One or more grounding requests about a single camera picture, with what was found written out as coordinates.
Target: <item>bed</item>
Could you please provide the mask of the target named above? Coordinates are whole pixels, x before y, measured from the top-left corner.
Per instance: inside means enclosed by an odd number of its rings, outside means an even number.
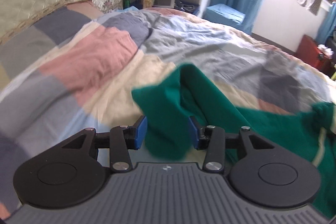
[[[21,163],[83,128],[107,132],[133,124],[142,111],[132,90],[160,83],[183,63],[198,67],[236,107],[290,116],[335,102],[334,82],[316,69],[188,13],[113,10],[120,0],[0,3],[6,11],[0,15],[1,218],[20,206],[12,178]],[[315,142],[319,166],[325,148],[319,135]],[[145,146],[130,153],[133,162],[166,161]],[[203,152],[189,150],[178,160],[203,159]],[[107,151],[98,160],[107,166]]]

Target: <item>floral trim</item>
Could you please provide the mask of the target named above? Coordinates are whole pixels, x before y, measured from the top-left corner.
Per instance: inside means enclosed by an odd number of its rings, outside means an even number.
[[[46,7],[45,9],[43,9],[42,11],[38,12],[35,15],[32,15],[31,17],[29,17],[28,19],[26,19],[25,21],[21,22],[19,25],[17,25],[15,28],[11,29],[10,31],[6,32],[6,34],[4,34],[1,38],[0,38],[0,45],[5,44],[11,37],[13,37],[14,35],[18,34],[22,29],[27,28],[31,25],[33,25],[35,22],[37,22],[38,20],[40,20],[42,17],[52,13],[53,11],[57,10],[58,8],[66,5],[66,4],[70,4],[73,3],[75,0],[59,0],[57,1],[55,4]],[[120,2],[117,2],[115,4],[110,4],[111,6],[115,6],[115,8],[120,6]]]
[[[107,13],[109,10],[114,9],[122,9],[123,8],[123,0],[120,0],[118,3],[112,3],[110,0],[104,2],[102,9],[100,9],[103,13]]]

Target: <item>logo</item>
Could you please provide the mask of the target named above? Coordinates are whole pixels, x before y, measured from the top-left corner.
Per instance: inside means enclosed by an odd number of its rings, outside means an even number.
[[[172,170],[172,167],[171,166],[169,166],[169,165],[166,165],[166,166],[164,166],[164,167],[162,167],[162,169],[164,170],[164,171],[170,171],[170,170]]]

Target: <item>blue cushion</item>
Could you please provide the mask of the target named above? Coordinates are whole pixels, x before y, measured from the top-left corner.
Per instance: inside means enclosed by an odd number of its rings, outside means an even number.
[[[233,27],[241,25],[244,17],[245,14],[225,4],[217,4],[206,8],[204,15],[206,20]]]

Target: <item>pink fabric patch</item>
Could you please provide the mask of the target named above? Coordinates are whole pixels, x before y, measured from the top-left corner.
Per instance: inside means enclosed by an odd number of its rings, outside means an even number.
[[[91,0],[69,4],[67,8],[68,10],[81,13],[91,19],[96,19],[104,14],[93,5]]]
[[[6,206],[3,203],[0,203],[0,218],[2,220],[5,220],[7,217],[9,217],[11,214],[7,210]]]
[[[262,111],[271,112],[271,113],[275,113],[275,114],[281,114],[281,115],[290,115],[291,114],[290,112],[285,111],[281,107],[270,104],[270,103],[265,102],[261,99],[258,99],[258,103],[259,103],[259,108]]]
[[[39,70],[59,79],[82,106],[128,64],[137,50],[128,32],[99,26]]]

